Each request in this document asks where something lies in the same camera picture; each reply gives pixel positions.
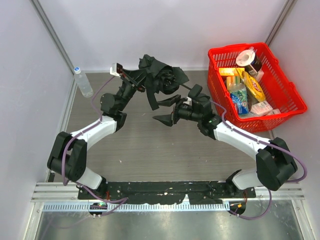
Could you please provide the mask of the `black folding umbrella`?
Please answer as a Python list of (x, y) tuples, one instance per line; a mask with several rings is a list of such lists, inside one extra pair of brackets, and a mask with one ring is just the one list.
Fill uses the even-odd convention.
[(173, 94), (189, 81), (188, 76), (180, 67), (175, 67), (157, 60), (155, 57), (145, 54), (139, 59), (138, 69), (143, 71), (145, 79), (143, 85), (151, 109), (159, 108), (155, 94)]

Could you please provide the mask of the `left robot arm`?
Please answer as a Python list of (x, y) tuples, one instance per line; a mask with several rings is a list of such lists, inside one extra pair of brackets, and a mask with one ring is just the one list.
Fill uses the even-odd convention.
[(123, 127), (127, 118), (124, 108), (136, 92), (146, 90), (147, 74), (144, 70), (112, 68), (110, 73), (113, 77), (119, 77), (122, 84), (117, 93), (105, 93), (100, 97), (98, 120), (72, 133), (60, 132), (47, 161), (48, 169), (60, 174), (64, 184), (69, 181), (77, 183), (99, 198), (106, 197), (108, 182), (88, 168), (87, 152), (100, 140)]

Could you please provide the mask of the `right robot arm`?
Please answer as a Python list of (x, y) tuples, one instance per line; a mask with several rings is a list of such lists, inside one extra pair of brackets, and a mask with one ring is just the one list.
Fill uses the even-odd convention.
[(204, 136), (229, 144), (255, 161), (255, 168), (239, 169), (226, 179), (231, 195), (253, 187), (277, 191), (298, 170), (283, 139), (259, 137), (224, 121), (214, 113), (210, 97), (205, 94), (192, 98), (175, 95), (158, 101), (157, 104), (173, 106), (173, 111), (169, 115), (154, 116), (155, 120), (168, 127), (175, 125), (180, 119), (196, 122)]

